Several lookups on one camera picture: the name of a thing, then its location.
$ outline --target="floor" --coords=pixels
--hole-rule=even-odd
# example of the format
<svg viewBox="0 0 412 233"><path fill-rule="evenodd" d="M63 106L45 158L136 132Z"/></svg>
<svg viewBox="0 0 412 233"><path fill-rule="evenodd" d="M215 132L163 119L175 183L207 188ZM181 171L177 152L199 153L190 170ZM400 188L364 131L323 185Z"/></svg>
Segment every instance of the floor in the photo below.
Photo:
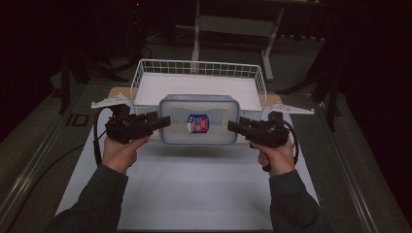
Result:
<svg viewBox="0 0 412 233"><path fill-rule="evenodd" d="M164 42L161 35L151 37L144 48L144 56L190 60L192 33L184 31L179 35L174 43ZM223 44L216 45L210 40L210 37L202 40L200 60L261 65L258 49L240 50L232 46L226 49ZM268 92L276 93L276 90L302 81L322 45L323 41L279 38L270 54L275 81L266 83ZM111 82L90 73L93 78L88 84L72 79L71 103L64 114L58 113L60 100L50 96L0 145L0 200L10 200L8 195L16 180L27 184L17 187L21 188L17 192L20 195L3 221L9 223L6 230L44 231L54 216L91 129L94 111L89 104L105 98L114 86L130 86L134 69L120 72L128 83ZM51 77L56 87L60 85L59 78L59 73ZM345 96L338 96L339 114L333 133L325 122L327 102L313 102L309 96L313 88L310 85L281 97L286 104L317 110L316 117L293 116L292 120L302 150L307 154L305 158L321 207L336 226L336 232L412 232L373 159ZM26 167L39 157L37 168ZM20 178L23 171L30 176Z"/></svg>

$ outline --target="handheld controller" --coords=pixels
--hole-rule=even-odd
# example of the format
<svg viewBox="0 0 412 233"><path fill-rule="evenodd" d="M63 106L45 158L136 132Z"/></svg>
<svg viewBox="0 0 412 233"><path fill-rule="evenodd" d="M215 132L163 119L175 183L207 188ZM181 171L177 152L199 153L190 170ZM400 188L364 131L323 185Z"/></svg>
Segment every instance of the handheld controller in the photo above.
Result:
<svg viewBox="0 0 412 233"><path fill-rule="evenodd" d="M246 140L264 145L269 148L278 148L283 146L289 138L291 132L294 138L296 148L294 163L297 162L298 143L292 126L283 120L283 114L271 112L268 115L268 120L252 120L245 117L239 118L239 123L229 121L227 125L229 131L241 134L246 137ZM269 172L270 164L262 167L263 171Z"/></svg>
<svg viewBox="0 0 412 233"><path fill-rule="evenodd" d="M157 117L157 112L130 115L127 105L109 107L113 116L106 123L107 136L122 144L152 135L155 130L170 125L170 116Z"/></svg>

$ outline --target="table leg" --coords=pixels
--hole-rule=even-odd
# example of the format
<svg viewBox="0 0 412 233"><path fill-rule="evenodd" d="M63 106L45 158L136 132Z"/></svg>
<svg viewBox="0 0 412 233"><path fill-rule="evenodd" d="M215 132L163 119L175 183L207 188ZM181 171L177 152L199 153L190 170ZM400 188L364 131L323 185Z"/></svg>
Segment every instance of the table leg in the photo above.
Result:
<svg viewBox="0 0 412 233"><path fill-rule="evenodd" d="M281 23L282 15L285 11L285 8L279 9L278 16L276 18L275 23L273 24L272 32L269 36L269 44L266 47L266 50L261 52L261 59L263 61L263 69L266 80L268 82L273 82L273 74L272 74L272 67L270 66L269 54L272 50L273 43L276 39L276 35L278 33L279 25Z"/></svg>
<svg viewBox="0 0 412 233"><path fill-rule="evenodd" d="M199 34L200 34L200 1L196 1L196 18L194 19L194 46L191 54L191 61L199 60Z"/></svg>

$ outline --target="metal rack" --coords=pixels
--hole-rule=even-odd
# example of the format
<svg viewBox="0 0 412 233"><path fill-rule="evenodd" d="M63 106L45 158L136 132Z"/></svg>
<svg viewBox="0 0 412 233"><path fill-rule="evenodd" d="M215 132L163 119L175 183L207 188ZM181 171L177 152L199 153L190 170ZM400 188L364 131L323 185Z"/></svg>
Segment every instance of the metal rack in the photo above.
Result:
<svg viewBox="0 0 412 233"><path fill-rule="evenodd" d="M266 88L264 85L263 74L258 65L207 61L142 59L138 64L131 85L131 99L134 100L136 98L138 88L145 74L165 74L170 76L179 75L183 77L202 76L214 78L254 79L260 105L264 106L266 103ZM134 105L134 108L139 114L156 110L156 106L144 107ZM260 115L261 111L256 112L241 110L242 117L259 119Z"/></svg>

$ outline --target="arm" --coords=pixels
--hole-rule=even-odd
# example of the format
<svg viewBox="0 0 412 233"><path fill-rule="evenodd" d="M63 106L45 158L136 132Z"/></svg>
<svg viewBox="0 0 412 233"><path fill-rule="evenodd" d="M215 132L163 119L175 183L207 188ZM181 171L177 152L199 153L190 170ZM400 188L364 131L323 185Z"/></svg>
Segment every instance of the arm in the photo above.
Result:
<svg viewBox="0 0 412 233"><path fill-rule="evenodd" d="M116 232L127 184L127 168L137 159L136 150L149 137L122 145L106 138L103 162L69 210L58 214L46 232Z"/></svg>
<svg viewBox="0 0 412 233"><path fill-rule="evenodd" d="M292 143L270 149L251 143L260 150L258 162L270 163L270 215L274 232L333 232L316 201L294 168Z"/></svg>

